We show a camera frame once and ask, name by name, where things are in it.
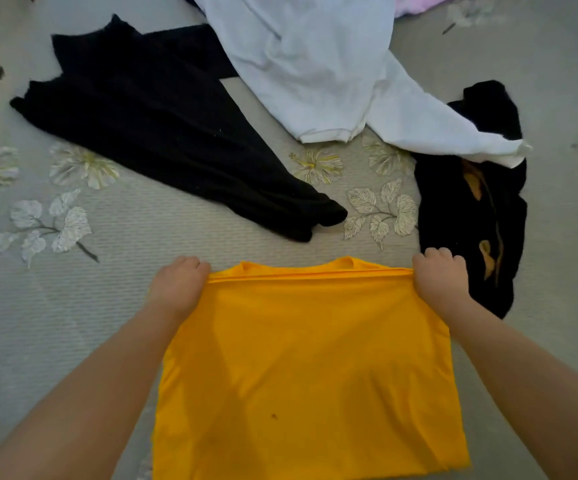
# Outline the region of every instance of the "person's right arm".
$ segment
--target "person's right arm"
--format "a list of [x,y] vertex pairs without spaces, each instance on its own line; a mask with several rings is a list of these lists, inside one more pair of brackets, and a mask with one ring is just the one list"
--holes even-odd
[[469,296],[462,257],[429,248],[413,257],[413,269],[416,291],[547,476],[578,478],[578,374]]

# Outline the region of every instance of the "yellow t-shirt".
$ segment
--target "yellow t-shirt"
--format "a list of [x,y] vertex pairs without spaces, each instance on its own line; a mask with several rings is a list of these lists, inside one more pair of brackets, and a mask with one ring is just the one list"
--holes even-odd
[[346,257],[213,273],[164,359],[155,480],[355,480],[469,466],[449,330],[412,271]]

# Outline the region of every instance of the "person's left arm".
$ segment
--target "person's left arm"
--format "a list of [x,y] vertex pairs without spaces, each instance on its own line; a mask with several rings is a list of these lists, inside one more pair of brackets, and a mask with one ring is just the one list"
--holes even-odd
[[0,479],[108,479],[165,350],[195,309],[211,266],[180,257],[142,309],[63,379],[0,446]]

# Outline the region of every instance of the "person's left hand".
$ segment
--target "person's left hand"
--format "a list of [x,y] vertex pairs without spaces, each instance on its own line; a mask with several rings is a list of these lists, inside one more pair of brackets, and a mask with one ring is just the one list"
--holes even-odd
[[196,257],[176,258],[153,278],[147,304],[187,318],[196,308],[210,272],[211,265]]

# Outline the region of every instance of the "black garment with brown pattern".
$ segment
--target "black garment with brown pattern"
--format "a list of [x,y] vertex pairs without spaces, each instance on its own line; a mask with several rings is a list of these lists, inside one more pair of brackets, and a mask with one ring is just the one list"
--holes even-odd
[[[516,105],[496,80],[464,90],[449,103],[479,131],[521,139]],[[526,161],[515,168],[474,163],[456,156],[415,154],[421,195],[420,248],[449,248],[467,261],[469,293],[500,318],[514,300],[516,276],[525,244]]]

